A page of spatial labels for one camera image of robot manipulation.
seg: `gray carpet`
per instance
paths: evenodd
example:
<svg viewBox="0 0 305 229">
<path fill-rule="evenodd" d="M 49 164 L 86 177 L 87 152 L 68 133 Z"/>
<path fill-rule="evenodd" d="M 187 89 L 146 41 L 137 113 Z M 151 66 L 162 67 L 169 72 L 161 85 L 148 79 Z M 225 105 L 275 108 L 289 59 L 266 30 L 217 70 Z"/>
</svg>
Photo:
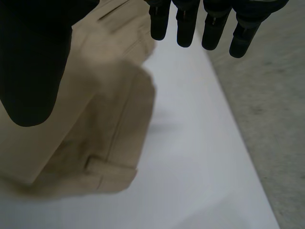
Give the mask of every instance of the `gray carpet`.
<svg viewBox="0 0 305 229">
<path fill-rule="evenodd" d="M 305 229 L 305 1 L 272 14 L 241 59 L 229 55 L 235 27 L 231 13 L 209 56 L 281 229 Z"/>
</svg>

